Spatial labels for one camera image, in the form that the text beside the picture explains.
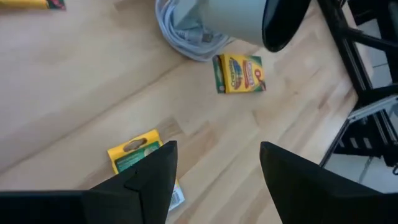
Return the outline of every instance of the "yellow crayon box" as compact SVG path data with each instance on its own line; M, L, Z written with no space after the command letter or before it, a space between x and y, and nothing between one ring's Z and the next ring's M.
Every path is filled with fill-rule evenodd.
M163 145L159 133L156 129L133 138L119 146L108 150L109 158L112 161L112 168L115 174L134 165L136 162L158 150ZM174 191L169 207L169 211L185 200L178 181L175 180Z
M65 10L65 2L64 0L0 0L0 8L2 7Z
M247 93L266 90L261 57L236 54L213 58L218 93Z

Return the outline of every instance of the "wooden table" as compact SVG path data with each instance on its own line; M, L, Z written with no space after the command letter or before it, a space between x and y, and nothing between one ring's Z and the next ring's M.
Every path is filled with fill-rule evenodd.
M320 162L356 103L314 1L277 54L264 93L216 93L211 63L165 42L154 0L67 1L67 11L0 11L0 189L88 189L113 175L106 150L157 128L178 141L186 202L168 223L279 223L261 141Z

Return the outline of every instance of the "white cable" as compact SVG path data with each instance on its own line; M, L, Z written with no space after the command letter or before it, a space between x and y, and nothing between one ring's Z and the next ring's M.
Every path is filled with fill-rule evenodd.
M167 42L181 54L199 62L208 62L227 44L229 37L218 32L210 32L212 39L209 42L188 41L186 37L188 31L175 30L172 24L176 0L168 0L163 6L162 1L164 0L156 0L155 4L159 27ZM205 27L199 29L201 33L209 32Z

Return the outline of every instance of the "white cylinder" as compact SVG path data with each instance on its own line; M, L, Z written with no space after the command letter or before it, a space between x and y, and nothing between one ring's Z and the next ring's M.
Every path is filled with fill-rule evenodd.
M199 0L203 24L217 32L258 46L262 41L262 20L267 0Z

